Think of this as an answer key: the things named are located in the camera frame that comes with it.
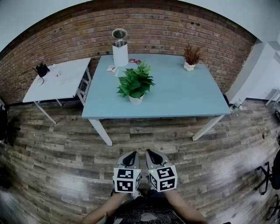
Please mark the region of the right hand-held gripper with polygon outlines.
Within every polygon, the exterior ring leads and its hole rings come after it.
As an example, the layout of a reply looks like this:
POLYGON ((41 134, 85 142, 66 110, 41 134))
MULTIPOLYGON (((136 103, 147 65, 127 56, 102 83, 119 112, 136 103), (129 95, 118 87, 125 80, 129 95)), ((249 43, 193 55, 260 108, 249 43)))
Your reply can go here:
POLYGON ((177 187, 177 171, 169 163, 168 157, 157 150, 146 150, 146 165, 149 169, 149 182, 157 192, 164 192, 177 187))

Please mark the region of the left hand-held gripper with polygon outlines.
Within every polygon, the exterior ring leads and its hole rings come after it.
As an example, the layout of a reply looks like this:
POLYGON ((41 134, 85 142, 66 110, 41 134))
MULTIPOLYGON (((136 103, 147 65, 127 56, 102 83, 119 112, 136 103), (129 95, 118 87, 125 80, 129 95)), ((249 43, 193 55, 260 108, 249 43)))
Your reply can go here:
MULTIPOLYGON (((131 168, 140 167, 139 154, 131 151, 118 159, 118 165, 131 168)), ((141 181, 140 169, 114 168, 113 182, 117 193, 134 193, 141 181)))

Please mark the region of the green plant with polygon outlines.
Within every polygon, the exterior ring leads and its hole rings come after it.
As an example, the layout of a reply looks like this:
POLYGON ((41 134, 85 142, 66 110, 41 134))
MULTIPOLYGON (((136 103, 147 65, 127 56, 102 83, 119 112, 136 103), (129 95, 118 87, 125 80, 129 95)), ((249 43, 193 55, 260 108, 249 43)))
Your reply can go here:
POLYGON ((125 76, 119 77, 120 85, 117 87, 118 94, 122 94, 122 97, 129 97, 130 102, 133 105, 139 105, 145 93, 150 92, 151 86, 155 86, 153 76, 150 76, 152 67, 143 61, 137 68, 127 68, 124 71, 125 76))

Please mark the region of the person's right forearm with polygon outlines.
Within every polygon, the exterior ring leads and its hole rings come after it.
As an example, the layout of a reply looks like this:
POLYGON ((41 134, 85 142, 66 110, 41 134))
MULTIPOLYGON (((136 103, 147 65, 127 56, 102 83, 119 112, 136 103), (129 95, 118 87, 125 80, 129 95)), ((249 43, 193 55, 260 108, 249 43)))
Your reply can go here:
POLYGON ((189 224, 207 224, 204 216, 181 198, 175 190, 164 191, 164 195, 173 209, 189 224))

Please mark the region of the person's left forearm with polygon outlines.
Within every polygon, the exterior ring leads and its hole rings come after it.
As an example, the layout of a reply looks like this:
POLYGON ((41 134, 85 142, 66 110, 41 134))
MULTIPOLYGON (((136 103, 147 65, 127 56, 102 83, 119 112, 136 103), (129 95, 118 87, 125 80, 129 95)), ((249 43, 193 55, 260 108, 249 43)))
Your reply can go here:
POLYGON ((82 220, 82 224, 97 224, 105 216, 109 217, 121 206, 123 201, 128 197, 128 193, 116 193, 110 197, 105 204, 101 205, 94 211, 90 212, 82 220))

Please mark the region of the dried brown plant in vase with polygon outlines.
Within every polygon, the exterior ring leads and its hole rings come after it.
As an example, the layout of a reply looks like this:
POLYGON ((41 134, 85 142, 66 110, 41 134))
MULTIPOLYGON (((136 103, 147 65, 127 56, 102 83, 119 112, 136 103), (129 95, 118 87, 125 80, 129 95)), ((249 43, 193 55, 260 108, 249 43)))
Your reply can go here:
POLYGON ((188 72, 193 71, 196 64, 201 61, 201 47, 192 47, 188 44, 184 51, 184 69, 188 72))

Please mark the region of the person's black patterned shirt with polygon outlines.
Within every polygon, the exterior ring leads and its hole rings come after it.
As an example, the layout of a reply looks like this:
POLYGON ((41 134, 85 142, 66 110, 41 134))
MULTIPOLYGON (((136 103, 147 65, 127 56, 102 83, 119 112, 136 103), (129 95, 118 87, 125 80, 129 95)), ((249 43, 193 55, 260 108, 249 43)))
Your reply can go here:
POLYGON ((106 224, 187 224, 166 199, 139 197, 121 205, 106 224))

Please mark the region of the light blue table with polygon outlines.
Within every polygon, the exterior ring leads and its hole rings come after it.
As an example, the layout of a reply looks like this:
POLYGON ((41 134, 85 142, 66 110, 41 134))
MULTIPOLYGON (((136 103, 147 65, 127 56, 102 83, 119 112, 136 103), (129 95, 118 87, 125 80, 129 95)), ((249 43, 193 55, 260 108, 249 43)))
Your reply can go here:
POLYGON ((118 93, 118 74, 109 72, 112 55, 101 56, 94 73, 82 118, 90 120, 107 145, 112 141, 101 125, 101 119, 198 117, 214 116, 219 121, 230 109, 212 75, 202 63, 191 72, 183 68, 182 56, 164 54, 130 54, 131 59, 146 62, 152 67, 155 85, 145 93, 138 105, 118 93))

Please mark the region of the white folding table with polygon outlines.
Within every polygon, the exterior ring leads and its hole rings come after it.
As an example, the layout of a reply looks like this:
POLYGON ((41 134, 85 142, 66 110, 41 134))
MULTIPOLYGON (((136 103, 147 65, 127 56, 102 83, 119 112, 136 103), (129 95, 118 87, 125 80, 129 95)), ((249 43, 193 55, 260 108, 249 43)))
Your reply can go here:
POLYGON ((56 64, 66 79, 66 83, 63 85, 55 77, 52 66, 49 66, 50 71, 43 77, 44 83, 39 86, 37 84, 39 76, 37 76, 29 87, 23 102, 35 103, 56 124, 56 121, 40 106, 40 102, 56 100, 61 105, 60 99, 74 98, 77 95, 84 105, 92 81, 89 73, 90 61, 90 58, 83 58, 56 64))

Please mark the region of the clear plastic water bottle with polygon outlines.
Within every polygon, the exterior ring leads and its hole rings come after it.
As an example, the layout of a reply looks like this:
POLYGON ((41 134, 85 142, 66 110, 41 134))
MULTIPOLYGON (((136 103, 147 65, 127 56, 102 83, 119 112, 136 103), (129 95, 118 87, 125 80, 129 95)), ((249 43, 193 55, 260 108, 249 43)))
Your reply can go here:
POLYGON ((54 70, 55 77, 57 78, 57 80, 59 80, 59 83, 61 85, 65 84, 66 79, 65 79, 64 75, 62 74, 62 71, 60 70, 60 68, 56 64, 53 64, 52 68, 54 70))

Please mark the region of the white bin with open lid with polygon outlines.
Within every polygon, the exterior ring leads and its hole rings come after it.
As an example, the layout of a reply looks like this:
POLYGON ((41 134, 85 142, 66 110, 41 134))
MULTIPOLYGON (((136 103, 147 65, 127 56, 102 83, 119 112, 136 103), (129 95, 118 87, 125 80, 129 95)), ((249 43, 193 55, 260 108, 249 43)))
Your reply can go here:
POLYGON ((124 39, 127 36, 127 31, 122 28, 113 30, 112 36, 116 39, 112 44, 114 65, 117 67, 126 66, 128 59, 128 45, 124 39))

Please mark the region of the black office chair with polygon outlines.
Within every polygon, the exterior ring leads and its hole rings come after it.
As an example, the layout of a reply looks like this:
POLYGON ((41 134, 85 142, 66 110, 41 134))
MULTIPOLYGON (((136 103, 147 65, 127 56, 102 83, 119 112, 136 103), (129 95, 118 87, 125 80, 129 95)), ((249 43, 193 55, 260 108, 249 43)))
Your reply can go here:
POLYGON ((269 162, 265 163, 265 166, 267 169, 265 170, 262 166, 259 166, 256 170, 262 170, 262 172, 265 174, 265 178, 263 181, 254 188, 254 190, 258 190, 258 188, 266 183, 266 188, 264 192, 261 192, 261 195, 264 195, 267 192, 267 187, 269 182, 271 182, 271 186, 275 190, 280 189, 280 149, 278 150, 275 159, 273 160, 273 166, 270 169, 269 162))

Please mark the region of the black equipment on floor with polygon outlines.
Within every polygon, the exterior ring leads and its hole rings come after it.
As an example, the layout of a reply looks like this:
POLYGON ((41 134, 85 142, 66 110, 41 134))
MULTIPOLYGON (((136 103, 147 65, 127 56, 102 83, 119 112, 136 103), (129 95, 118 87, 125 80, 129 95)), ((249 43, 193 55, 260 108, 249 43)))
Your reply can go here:
POLYGON ((17 118, 12 118, 8 121, 7 110, 0 105, 0 141, 5 144, 10 144, 14 146, 14 135, 17 131, 20 131, 19 127, 15 127, 14 124, 19 120, 17 118))

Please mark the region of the black kettle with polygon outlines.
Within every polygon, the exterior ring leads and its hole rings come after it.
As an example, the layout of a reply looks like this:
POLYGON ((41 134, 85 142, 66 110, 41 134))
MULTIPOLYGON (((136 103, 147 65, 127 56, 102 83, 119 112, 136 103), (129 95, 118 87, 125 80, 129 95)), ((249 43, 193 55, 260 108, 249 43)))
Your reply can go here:
POLYGON ((44 77, 50 71, 47 65, 43 63, 38 64, 33 70, 39 75, 39 77, 44 77))

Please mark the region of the white side table legs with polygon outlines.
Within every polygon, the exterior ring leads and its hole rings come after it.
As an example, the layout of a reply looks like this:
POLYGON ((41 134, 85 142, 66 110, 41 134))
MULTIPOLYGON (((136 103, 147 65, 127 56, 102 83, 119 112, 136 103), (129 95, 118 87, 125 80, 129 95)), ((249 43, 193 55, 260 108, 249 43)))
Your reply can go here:
MULTIPOLYGON (((274 94, 273 94, 272 97, 268 100, 268 102, 265 104, 265 106, 268 106, 268 104, 269 104, 277 95, 280 95, 280 89, 279 89, 279 88, 274 92, 274 94)), ((275 101, 275 103, 274 103, 273 105, 277 104, 279 101, 280 101, 280 96, 277 98, 277 100, 275 101)))

